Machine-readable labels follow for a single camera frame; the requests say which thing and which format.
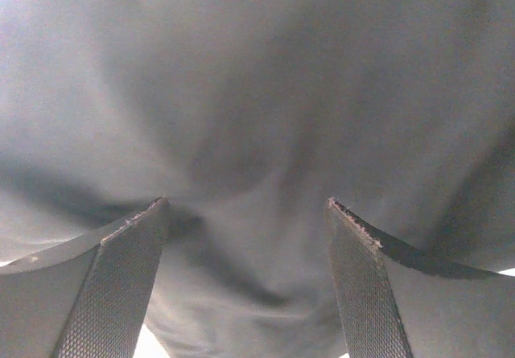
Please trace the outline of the black shorts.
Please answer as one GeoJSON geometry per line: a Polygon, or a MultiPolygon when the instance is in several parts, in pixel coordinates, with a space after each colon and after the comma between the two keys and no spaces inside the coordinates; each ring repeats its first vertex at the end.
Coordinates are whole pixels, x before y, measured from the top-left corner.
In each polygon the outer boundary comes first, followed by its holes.
{"type": "Polygon", "coordinates": [[[344,353],[323,206],[514,265],[514,0],[1,0],[1,258],[165,196],[176,357],[344,353]]]}

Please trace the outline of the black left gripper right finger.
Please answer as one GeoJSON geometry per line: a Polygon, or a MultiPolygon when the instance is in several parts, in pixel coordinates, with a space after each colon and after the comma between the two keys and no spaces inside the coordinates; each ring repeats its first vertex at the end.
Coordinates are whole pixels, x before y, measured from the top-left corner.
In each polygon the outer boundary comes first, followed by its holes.
{"type": "Polygon", "coordinates": [[[513,277],[424,253],[334,199],[324,219],[351,357],[513,356],[513,277]]]}

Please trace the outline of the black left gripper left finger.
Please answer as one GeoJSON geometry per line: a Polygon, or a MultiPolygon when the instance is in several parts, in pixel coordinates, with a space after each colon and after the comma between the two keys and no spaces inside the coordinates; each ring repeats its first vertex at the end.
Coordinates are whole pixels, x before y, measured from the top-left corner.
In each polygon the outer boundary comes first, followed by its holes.
{"type": "Polygon", "coordinates": [[[1,267],[3,357],[131,357],[169,230],[158,198],[1,267]]]}

